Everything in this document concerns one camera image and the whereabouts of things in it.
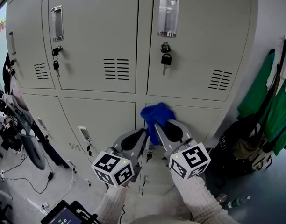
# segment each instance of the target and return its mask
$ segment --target white sleeve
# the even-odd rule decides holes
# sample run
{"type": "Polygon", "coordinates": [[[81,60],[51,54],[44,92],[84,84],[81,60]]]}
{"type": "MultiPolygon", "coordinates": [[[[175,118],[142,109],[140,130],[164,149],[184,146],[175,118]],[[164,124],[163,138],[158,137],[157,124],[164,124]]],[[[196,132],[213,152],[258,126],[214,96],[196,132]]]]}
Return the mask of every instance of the white sleeve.
{"type": "Polygon", "coordinates": [[[110,186],[95,211],[102,224],[117,224],[121,215],[128,188],[110,186]]]}
{"type": "Polygon", "coordinates": [[[183,180],[173,171],[171,171],[171,175],[195,222],[201,224],[238,224],[227,214],[227,211],[222,209],[219,202],[207,190],[201,177],[183,180]]]}

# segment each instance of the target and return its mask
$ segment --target screen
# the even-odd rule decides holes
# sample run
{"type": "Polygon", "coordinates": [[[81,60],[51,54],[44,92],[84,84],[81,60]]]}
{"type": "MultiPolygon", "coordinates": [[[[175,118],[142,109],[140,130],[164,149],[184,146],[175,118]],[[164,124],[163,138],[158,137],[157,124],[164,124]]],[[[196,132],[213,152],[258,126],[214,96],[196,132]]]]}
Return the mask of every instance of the screen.
{"type": "Polygon", "coordinates": [[[67,207],[64,207],[56,216],[53,218],[49,224],[81,224],[80,220],[76,215],[74,215],[67,207]]]}

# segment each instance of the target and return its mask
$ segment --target power strip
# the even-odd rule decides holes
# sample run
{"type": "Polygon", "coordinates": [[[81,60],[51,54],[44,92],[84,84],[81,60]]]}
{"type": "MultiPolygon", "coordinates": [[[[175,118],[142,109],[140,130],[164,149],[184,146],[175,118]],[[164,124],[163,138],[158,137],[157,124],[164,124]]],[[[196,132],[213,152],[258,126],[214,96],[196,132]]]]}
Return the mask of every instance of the power strip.
{"type": "Polygon", "coordinates": [[[31,201],[27,198],[28,203],[32,204],[36,209],[38,209],[42,214],[47,215],[48,212],[46,209],[48,208],[48,203],[43,203],[41,206],[37,205],[35,202],[31,201]]]}

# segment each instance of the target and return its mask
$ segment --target tablet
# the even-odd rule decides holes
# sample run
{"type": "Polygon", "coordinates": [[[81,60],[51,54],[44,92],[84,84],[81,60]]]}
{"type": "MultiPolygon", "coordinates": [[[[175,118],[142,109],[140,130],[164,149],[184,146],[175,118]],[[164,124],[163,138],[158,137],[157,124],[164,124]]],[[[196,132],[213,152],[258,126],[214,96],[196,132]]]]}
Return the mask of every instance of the tablet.
{"type": "Polygon", "coordinates": [[[49,214],[42,219],[42,224],[84,224],[85,221],[70,210],[69,204],[62,200],[49,214]]]}

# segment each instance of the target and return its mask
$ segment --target white wall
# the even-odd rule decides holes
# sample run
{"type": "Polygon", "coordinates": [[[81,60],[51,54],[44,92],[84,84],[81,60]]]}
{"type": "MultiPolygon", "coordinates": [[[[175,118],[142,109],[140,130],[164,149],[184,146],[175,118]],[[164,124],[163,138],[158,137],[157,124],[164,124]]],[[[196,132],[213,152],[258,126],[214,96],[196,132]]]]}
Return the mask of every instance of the white wall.
{"type": "Polygon", "coordinates": [[[8,52],[8,49],[7,49],[7,42],[6,42],[6,29],[4,29],[0,33],[0,85],[1,85],[2,90],[4,90],[3,67],[4,67],[7,52],[8,52]]]}
{"type": "Polygon", "coordinates": [[[216,132],[211,146],[217,145],[220,135],[236,121],[237,107],[247,94],[269,50],[286,35],[286,0],[258,0],[257,27],[252,54],[246,74],[224,121],[216,132]]]}

